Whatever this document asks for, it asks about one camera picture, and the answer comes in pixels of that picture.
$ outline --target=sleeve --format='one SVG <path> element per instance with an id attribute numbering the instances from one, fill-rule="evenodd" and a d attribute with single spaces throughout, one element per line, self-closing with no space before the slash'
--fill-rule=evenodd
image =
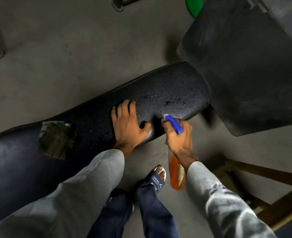
<path id="1" fill-rule="evenodd" d="M 253 210 L 236 193 L 224 187 L 201 162 L 190 165 L 186 182 L 215 238 L 276 237 Z"/>
<path id="2" fill-rule="evenodd" d="M 98 154 L 75 176 L 48 196 L 0 222 L 0 237 L 85 238 L 124 171 L 117 149 Z"/>

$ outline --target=gray floor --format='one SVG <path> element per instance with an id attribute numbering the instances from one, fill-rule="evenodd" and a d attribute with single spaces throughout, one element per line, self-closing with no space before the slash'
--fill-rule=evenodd
<path id="1" fill-rule="evenodd" d="M 0 132 L 61 113 L 139 75 L 177 60 L 175 50 L 193 19 L 184 0 L 142 0 L 115 12 L 110 0 L 0 0 Z M 194 151 L 205 161 L 217 152 L 247 163 L 292 172 L 292 126 L 233 137 L 198 115 Z M 128 158 L 123 188 L 156 164 L 167 167 L 164 137 Z M 272 203 L 292 187 L 240 172 L 255 196 Z M 212 237 L 185 190 L 159 193 L 181 237 Z M 124 237 L 143 237 L 138 208 Z"/>

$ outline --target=blue jeans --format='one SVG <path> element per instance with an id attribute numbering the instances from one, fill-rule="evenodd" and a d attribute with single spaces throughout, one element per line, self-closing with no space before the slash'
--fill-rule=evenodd
<path id="1" fill-rule="evenodd" d="M 158 200 L 152 184 L 141 185 L 135 199 L 141 211 L 146 238 L 179 238 L 174 217 Z M 121 238 L 132 211 L 132 205 L 125 195 L 113 197 L 102 209 L 87 238 Z"/>

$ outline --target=long-sleeved shirt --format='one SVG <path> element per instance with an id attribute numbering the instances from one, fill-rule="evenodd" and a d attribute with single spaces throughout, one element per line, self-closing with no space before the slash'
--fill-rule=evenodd
<path id="1" fill-rule="evenodd" d="M 2 220 L 0 237 L 85 238 L 110 192 L 120 183 L 124 163 L 124 155 L 117 149 L 101 152 L 53 193 Z M 276 237 L 201 162 L 190 165 L 186 183 L 193 199 L 204 210 L 215 238 Z"/>

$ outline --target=slide sandal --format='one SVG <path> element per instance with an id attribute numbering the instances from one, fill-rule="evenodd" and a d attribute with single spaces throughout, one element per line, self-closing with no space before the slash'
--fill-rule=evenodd
<path id="1" fill-rule="evenodd" d="M 160 176 L 156 172 L 156 169 L 159 166 L 161 166 L 161 165 L 157 165 L 154 169 L 152 169 L 152 171 L 145 178 L 145 183 L 153 184 L 155 186 L 155 188 L 156 188 L 156 192 L 157 193 L 165 185 L 165 182 L 160 178 Z M 161 172 L 163 172 L 163 171 L 165 172 L 164 180 L 166 180 L 167 173 L 166 173 L 164 167 L 163 167 Z"/>

